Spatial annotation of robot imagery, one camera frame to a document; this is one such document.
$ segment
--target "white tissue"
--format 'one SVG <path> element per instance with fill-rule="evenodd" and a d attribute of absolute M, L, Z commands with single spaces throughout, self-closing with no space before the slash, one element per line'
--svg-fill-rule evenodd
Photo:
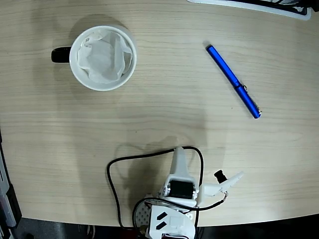
<path fill-rule="evenodd" d="M 82 42 L 77 62 L 92 81 L 107 84 L 128 71 L 132 56 L 131 48 L 121 35 L 97 30 Z"/>

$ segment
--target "black cable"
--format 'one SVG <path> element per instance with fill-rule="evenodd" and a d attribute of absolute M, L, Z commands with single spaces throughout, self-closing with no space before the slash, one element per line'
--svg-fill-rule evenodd
<path fill-rule="evenodd" d="M 203 159 L 203 156 L 201 154 L 201 152 L 199 151 L 198 148 L 195 148 L 193 146 L 185 146 L 183 147 L 184 149 L 192 149 L 192 150 L 195 150 L 198 155 L 199 155 L 199 158 L 200 158 L 200 176 L 199 176 L 199 185 L 202 184 L 203 182 L 203 171 L 204 171 L 204 159 Z M 168 150 L 164 150 L 164 151 L 161 151 L 161 152 L 156 152 L 156 153 L 150 153 L 150 154 L 142 154 L 142 155 L 136 155 L 136 156 L 127 156 L 127 157 L 121 157 L 121 158 L 117 158 L 117 159 L 114 159 L 112 160 L 108 165 L 107 165 L 107 176 L 108 176 L 108 179 L 109 179 L 109 182 L 110 182 L 110 185 L 111 185 L 111 189 L 112 189 L 112 192 L 114 194 L 114 198 L 115 198 L 115 201 L 116 201 L 116 206 L 117 206 L 117 213 L 118 213 L 118 220 L 119 220 L 119 224 L 120 224 L 120 227 L 124 230 L 132 230 L 131 228 L 129 227 L 125 227 L 123 226 L 122 224 L 122 219 L 121 219 L 121 209 L 120 209 L 120 203 L 119 203 L 119 199 L 118 199 L 118 196 L 117 196 L 117 193 L 116 193 L 116 190 L 115 190 L 115 187 L 114 187 L 114 184 L 113 184 L 113 181 L 112 181 L 112 178 L 111 178 L 111 173 L 110 173 L 110 168 L 111 168 L 111 165 L 116 163 L 116 162 L 119 162 L 119 161 L 123 161 L 123 160 L 130 160 L 130 159 L 138 159 L 138 158 L 147 158 L 147 157 L 154 157 L 154 156 L 159 156 L 159 155 L 163 155 L 163 154 L 166 154 L 166 153 L 171 153 L 171 152 L 174 152 L 175 148 L 173 149 L 168 149 Z M 213 205 L 210 205 L 208 207 L 204 207 L 204 208 L 192 208 L 192 207 L 188 207 L 188 206 L 185 206 L 185 205 L 181 205 L 181 204 L 178 204 L 178 203 L 175 203 L 175 202 L 171 202 L 171 201 L 168 201 L 168 200 L 165 200 L 165 199 L 161 199 L 161 198 L 143 198 L 141 200 L 139 200 L 135 206 L 134 206 L 134 209 L 133 209 L 133 213 L 132 213 L 132 222 L 133 222 L 133 226 L 136 230 L 138 230 L 138 227 L 136 225 L 136 222 L 135 222 L 135 217 L 136 217 L 136 210 L 138 208 L 138 206 L 142 203 L 142 202 L 145 202 L 145 201 L 157 201 L 157 202 L 162 202 L 162 203 L 167 203 L 167 204 L 170 204 L 170 205 L 173 205 L 173 206 L 176 206 L 176 207 L 179 207 L 179 208 L 182 208 L 182 209 L 187 209 L 189 211 L 196 211 L 196 218 L 197 218 L 197 222 L 195 220 L 195 228 L 197 228 L 197 223 L 198 223 L 198 212 L 200 211 L 205 211 L 205 210 L 209 210 L 209 209 L 212 209 L 214 207 L 217 207 L 218 205 L 220 205 L 221 203 L 223 203 L 226 199 L 227 195 L 225 194 L 225 197 L 223 200 L 213 204 Z"/>
<path fill-rule="evenodd" d="M 195 222 L 194 222 L 195 229 L 196 229 L 196 228 L 197 228 L 197 226 L 198 226 L 198 221 L 199 221 L 199 212 L 196 212 Z"/>
<path fill-rule="evenodd" d="M 132 228 L 125 227 L 122 224 L 120 202 L 119 202 L 119 198 L 118 198 L 118 195 L 116 193 L 116 190 L 115 190 L 112 178 L 111 178 L 111 173 L 110 173 L 110 168 L 111 168 L 112 164 L 114 164 L 116 162 L 119 162 L 119 161 L 123 161 L 123 160 L 130 160 L 130 159 L 137 159 L 137 158 L 148 158 L 148 157 L 159 156 L 159 155 L 166 154 L 166 153 L 171 153 L 171 152 L 174 152 L 174 149 L 168 149 L 168 150 L 164 150 L 164 151 L 156 152 L 156 153 L 149 153 L 149 154 L 121 157 L 121 158 L 117 158 L 117 159 L 114 159 L 111 162 L 109 162 L 108 166 L 106 167 L 106 174 L 108 176 L 109 183 L 111 185 L 111 189 L 112 189 L 112 192 L 113 192 L 113 195 L 114 195 L 114 198 L 115 198 L 116 208 L 117 208 L 117 213 L 118 213 L 118 220 L 119 220 L 120 227 L 122 229 L 124 229 L 124 230 L 132 230 Z"/>
<path fill-rule="evenodd" d="M 195 239 L 201 239 L 203 237 L 203 234 L 204 234 L 204 227 L 198 228 L 198 230 L 196 230 Z"/>
<path fill-rule="evenodd" d="M 143 198 L 141 200 L 139 200 L 135 206 L 134 206 L 134 209 L 133 209 L 133 213 L 132 213 L 132 222 L 133 222 L 133 227 L 138 230 L 138 227 L 136 225 L 136 221 L 135 221 L 135 217 L 136 217 L 136 211 L 137 211 L 137 208 L 139 207 L 139 205 L 141 203 L 143 203 L 144 201 L 156 201 L 156 202 L 161 202 L 161 203 L 167 203 L 169 205 L 172 205 L 172 206 L 175 206 L 175 207 L 178 207 L 178 208 L 181 208 L 181 209 L 187 209 L 187 210 L 190 210 L 190 211 L 196 211 L 196 212 L 200 212 L 200 211 L 206 211 L 206 210 L 209 210 L 209 209 L 212 209 L 212 208 L 215 208 L 217 206 L 219 206 L 220 204 L 222 204 L 223 202 L 225 202 L 227 198 L 227 194 L 225 194 L 224 198 L 210 206 L 207 206 L 207 207 L 203 207 L 203 208 L 192 208 L 192 207 L 188 207 L 188 206 L 185 206 L 185 205 L 182 205 L 182 204 L 179 204 L 179 203 L 175 203 L 175 202 L 171 202 L 169 200 L 166 200 L 166 199 L 163 199 L 163 198 Z"/>

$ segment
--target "pen clip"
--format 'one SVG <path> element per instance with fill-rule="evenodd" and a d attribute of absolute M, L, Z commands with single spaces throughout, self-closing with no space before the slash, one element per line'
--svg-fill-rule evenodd
<path fill-rule="evenodd" d="M 244 87 L 245 91 L 248 93 L 247 86 L 243 85 L 243 87 Z M 252 102 L 254 102 L 254 105 L 258 109 L 259 115 L 261 115 L 261 113 L 262 113 L 261 109 L 259 108 L 259 106 L 256 104 L 256 102 L 253 99 L 251 99 L 251 100 L 252 100 Z"/>

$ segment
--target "wooden table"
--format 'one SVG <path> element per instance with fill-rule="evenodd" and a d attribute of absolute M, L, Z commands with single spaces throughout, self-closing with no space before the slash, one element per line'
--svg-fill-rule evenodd
<path fill-rule="evenodd" d="M 107 163 L 177 145 L 200 148 L 205 182 L 219 169 L 245 172 L 200 226 L 319 213 L 319 14 L 301 21 L 185 0 L 3 0 L 0 22 L 0 126 L 24 217 L 117 226 Z M 109 23 L 133 33 L 138 64 L 124 86 L 95 92 L 50 52 Z M 206 41 L 248 86 L 260 119 Z M 171 157 L 112 168 L 125 225 L 135 202 L 162 186 Z M 198 176 L 195 155 L 189 170 Z"/>

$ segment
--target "black mug handle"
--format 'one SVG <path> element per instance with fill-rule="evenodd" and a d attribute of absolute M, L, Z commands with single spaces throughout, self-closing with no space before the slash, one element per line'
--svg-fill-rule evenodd
<path fill-rule="evenodd" d="M 58 47 L 51 52 L 51 60 L 55 63 L 69 63 L 70 46 Z"/>

